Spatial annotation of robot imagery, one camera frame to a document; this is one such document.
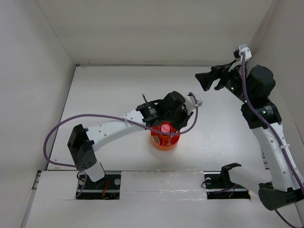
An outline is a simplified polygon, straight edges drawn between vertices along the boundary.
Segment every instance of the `white enclosure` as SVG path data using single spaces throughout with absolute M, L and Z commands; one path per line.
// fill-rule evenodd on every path
M 0 1 L 0 227 L 38 228 L 45 222 L 49 227 L 68 227 L 71 221 L 82 227 L 85 220 L 77 221 L 74 213 L 80 202 L 71 200 L 75 171 L 54 172 L 51 170 L 65 168 L 47 167 L 42 155 L 45 136 L 60 119 L 71 115 L 121 116 L 142 103 L 142 93 L 157 99 L 173 90 L 185 95 L 195 92 L 203 100 L 198 124 L 181 137 L 174 153 L 164 154 L 151 147 L 147 131 L 106 145 L 97 158 L 107 170 L 200 172 L 218 170 L 230 162 L 263 169 L 258 143 L 239 111 L 241 103 L 225 90 L 203 92 L 194 78 L 211 65 L 230 62 L 232 48 L 243 43 L 253 51 L 251 65 L 266 66 L 274 73 L 276 87 L 270 99 L 280 111 L 290 151 L 304 174 L 303 11 L 302 0 Z M 48 144 L 49 154 L 53 148 L 51 159 L 71 163 L 66 143 L 72 127 L 100 122 L 105 120 L 85 118 L 62 126 L 54 147 L 55 134 Z M 44 172 L 35 196 L 32 186 L 37 170 Z M 146 195 L 136 205 L 130 199 L 138 196 L 134 198 L 126 189 L 125 201 L 83 202 L 96 224 L 103 221 L 111 227 L 111 212 L 118 211 L 127 219 L 132 211 L 127 209 L 133 208 L 141 217 L 143 212 L 151 212 L 159 227 L 222 227 L 223 220 L 218 217 L 215 223 L 208 219 L 215 213 L 220 218 L 234 218 L 237 214 L 223 210 L 223 205 L 229 205 L 247 208 L 241 212 L 243 222 L 252 227 L 287 227 L 274 212 L 262 207 L 257 196 L 244 203 L 211 202 L 204 200 L 204 191 L 194 189 L 193 197 L 201 201 L 163 205 L 149 198 L 160 211 L 163 208 L 159 213 L 144 203 Z M 188 211 L 183 216 L 183 211 L 176 209 L 180 205 Z M 101 217 L 95 210 L 100 207 L 105 213 Z M 60 208 L 67 217 L 61 216 Z M 168 225 L 177 216 L 171 213 L 175 209 L 180 220 Z M 297 210 L 304 217 L 303 202 L 297 204 Z M 301 225 L 294 205 L 281 211 L 294 225 Z M 201 213 L 205 219 L 196 220 Z M 140 221 L 151 222 L 135 218 L 130 226 Z

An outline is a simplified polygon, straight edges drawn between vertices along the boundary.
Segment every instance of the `cable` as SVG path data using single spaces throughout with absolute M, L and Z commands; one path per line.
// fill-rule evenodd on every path
M 236 191 L 236 188 L 233 189 L 233 192 L 232 192 L 232 194 L 229 196 L 229 198 L 230 198 L 231 196 L 233 196 L 233 194 L 234 194 L 235 191 Z
M 75 196 L 76 199 L 81 195 L 82 191 L 85 189 L 87 174 L 85 172 L 84 172 L 84 174 L 85 174 L 85 180 L 84 180 L 84 183 L 82 184 L 80 192 Z
M 81 173 L 81 171 L 79 171 L 79 172 L 77 173 L 77 175 L 76 175 L 76 176 L 77 176 L 77 179 L 80 180 L 80 181 L 84 181 L 85 179 L 81 179 L 81 178 L 79 177 L 79 174 L 80 174 L 80 173 Z
M 246 88 L 246 68 L 245 68 L 245 61 L 246 61 L 246 54 L 244 52 L 241 52 L 241 55 L 243 56 L 242 58 L 242 65 L 241 65 L 241 69 L 242 69 L 242 87 L 243 87 L 243 94 L 244 94 L 244 98 L 245 100 L 247 101 L 247 105 L 248 107 L 250 108 L 250 110 L 271 130 L 271 132 L 274 134 L 277 142 L 279 143 L 280 146 L 284 146 L 280 136 L 278 135 L 278 133 L 275 131 L 275 129 L 270 125 L 270 123 L 268 123 L 268 121 L 266 119 L 264 119 L 255 109 L 254 107 L 252 106 L 250 100 L 249 100 L 249 97 L 248 97 L 248 94 L 247 94 L 247 88 Z M 301 182 L 298 174 L 296 173 L 289 157 L 288 157 L 288 154 L 287 154 L 287 151 L 285 148 L 281 148 L 282 150 L 282 153 L 283 153 L 283 156 L 291 170 L 291 172 L 293 173 L 294 175 L 294 178 L 296 179 L 296 181 L 298 182 L 299 186 L 300 186 L 300 189 L 304 195 L 304 185 L 303 183 Z M 290 227 L 292 228 L 295 228 L 295 226 L 291 225 L 289 222 L 286 221 L 286 219 L 283 218 L 283 216 L 277 211 L 275 210 L 275 212 L 278 214 L 278 216 L 287 224 L 289 225 Z
M 231 70 L 233 70 L 234 68 L 236 68 L 237 66 L 241 65 L 242 62 L 241 61 L 238 61 L 238 62 L 235 62 L 231 65 L 231 67 L 229 68 L 228 72 L 230 72 Z
M 215 191 L 214 193 L 223 193 L 226 191 L 229 191 L 230 189 L 235 189 L 238 186 L 238 184 L 233 185 L 232 187 L 228 188 L 228 189 L 223 189 L 221 191 Z
M 106 192 L 106 190 L 108 189 L 109 185 L 110 185 L 110 181 L 107 181 L 106 184 L 105 184 L 105 188 L 104 188 L 104 190 L 103 190 L 103 192 L 102 192 L 102 197 L 101 197 L 102 200 L 103 200 L 104 197 L 105 197 L 105 192 Z
M 201 187 L 202 187 L 203 189 L 207 189 L 206 187 L 203 187 L 203 184 L 205 184 L 205 183 L 206 183 L 206 181 L 202 182 L 202 184 L 201 184 Z
M 163 134 L 163 135 L 185 134 L 185 133 L 189 132 L 194 127 L 194 125 L 196 124 L 196 122 L 198 120 L 198 115 L 199 115 L 198 101 L 197 101 L 197 99 L 196 99 L 196 97 L 193 93 L 190 92 L 189 94 L 193 97 L 194 102 L 195 102 L 195 110 L 196 110 L 195 111 L 195 118 L 194 118 L 194 122 L 193 122 L 192 126 L 190 128 L 188 128 L 187 130 L 183 131 L 183 132 L 180 132 L 180 133 L 165 133 L 165 132 L 157 131 L 153 128 L 147 127 L 143 124 L 137 123 L 137 122 L 132 121 L 132 120 L 127 120 L 127 122 L 130 123 L 130 124 L 134 124 L 136 126 L 142 127 L 146 130 L 150 130 L 152 132 L 160 133 L 160 134 Z M 108 118 L 108 119 L 114 119 L 114 120 L 119 120 L 119 121 L 126 122 L 126 120 L 124 118 L 111 116 L 111 115 L 102 115 L 102 114 L 80 114 L 80 115 L 75 115 L 75 116 L 72 116 L 70 118 L 67 118 L 66 120 L 61 121 L 55 127 L 53 127 L 53 129 L 47 134 L 46 139 L 44 140 L 44 143 L 43 143 L 43 156 L 49 163 L 51 163 L 53 165 L 61 165 L 61 166 L 67 166 L 67 167 L 73 167 L 73 168 L 75 167 L 74 165 L 59 163 L 59 162 L 55 162 L 55 161 L 50 160 L 49 157 L 47 156 L 48 155 L 47 154 L 47 143 L 48 143 L 48 140 L 51 137 L 52 133 L 55 130 L 57 130 L 61 125 L 65 124 L 66 122 L 69 122 L 71 120 L 80 118 L 80 117 L 102 117 L 102 118 Z
M 148 102 L 144 94 L 142 94 L 142 97 L 143 97 L 145 102 Z

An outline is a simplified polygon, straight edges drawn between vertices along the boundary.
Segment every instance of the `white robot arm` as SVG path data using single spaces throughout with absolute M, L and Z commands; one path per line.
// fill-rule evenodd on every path
M 146 102 L 117 120 L 90 128 L 83 128 L 81 124 L 75 126 L 67 145 L 76 169 L 84 171 L 92 182 L 105 181 L 105 171 L 95 156 L 101 147 L 127 134 L 145 130 L 143 126 L 148 129 L 162 122 L 170 122 L 179 131 L 187 125 L 193 110 L 201 105 L 198 96 L 195 99 L 192 94 L 183 97 L 173 91 L 164 99 Z
M 239 55 L 242 56 L 244 54 L 241 54 L 241 52 L 250 52 L 247 47 L 245 51 L 239 51 Z M 277 107 L 268 98 L 276 85 L 273 73 L 266 67 L 255 66 L 245 77 L 246 73 L 244 71 L 246 69 L 244 67 L 242 75 L 244 75 L 246 83 L 243 84 L 239 73 L 240 66 L 235 64 L 240 62 L 237 53 L 235 53 L 235 56 L 235 61 L 227 65 L 214 66 L 211 68 L 211 72 L 196 74 L 195 77 L 204 91 L 210 89 L 214 80 L 220 79 L 214 89 L 220 90 L 225 87 L 243 102 L 241 112 L 261 146 L 264 154 L 262 156 L 269 167 L 271 180 L 263 175 L 257 176 L 256 172 L 233 163 L 222 167 L 220 181 L 222 181 L 224 188 L 239 184 L 258 194 L 263 205 L 269 210 L 296 203 L 304 198 L 301 191 L 302 186 L 299 185 L 299 183 L 304 183 L 304 178 L 299 173 L 288 149 L 283 134 L 282 119 Z M 244 86 L 248 96 L 243 93 Z M 274 129 L 277 136 L 273 134 L 270 128 Z

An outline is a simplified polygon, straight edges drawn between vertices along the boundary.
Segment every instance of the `white panel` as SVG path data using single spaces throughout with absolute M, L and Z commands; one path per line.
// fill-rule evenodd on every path
M 74 63 L 217 64 L 272 0 L 37 0 Z
M 75 200 L 76 174 L 42 173 L 26 228 L 286 227 L 254 194 L 252 200 Z M 300 226 L 294 205 L 280 211 Z
M 121 200 L 207 200 L 202 171 L 123 171 Z
M 21 226 L 74 69 L 34 0 L 0 1 L 0 227 Z
M 193 92 L 203 100 L 198 122 L 193 130 L 180 137 L 173 151 L 155 149 L 150 142 L 149 131 L 132 133 L 107 144 L 96 153 L 104 169 L 213 171 L 233 162 L 252 169 L 263 169 L 260 147 L 240 111 L 242 102 L 226 89 L 204 92 L 195 79 L 196 73 L 208 71 L 210 67 L 78 67 L 62 120 L 83 113 L 122 116 L 144 102 L 142 94 L 148 100 L 155 100 L 163 99 L 173 90 L 183 95 Z M 73 164 L 67 148 L 73 127 L 79 123 L 90 127 L 106 121 L 81 118 L 61 126 L 51 159 Z M 70 168 L 49 165 L 48 169 Z

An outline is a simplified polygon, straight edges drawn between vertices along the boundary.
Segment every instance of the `white wall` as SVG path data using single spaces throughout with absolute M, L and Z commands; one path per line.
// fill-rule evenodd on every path
M 270 68 L 284 102 L 278 105 L 295 163 L 304 175 L 304 1 L 279 0 L 254 62 Z M 290 112 L 296 127 L 284 118 Z
M 74 70 L 34 0 L 0 1 L 0 227 L 22 223 Z
M 224 64 L 273 0 L 37 0 L 75 63 Z

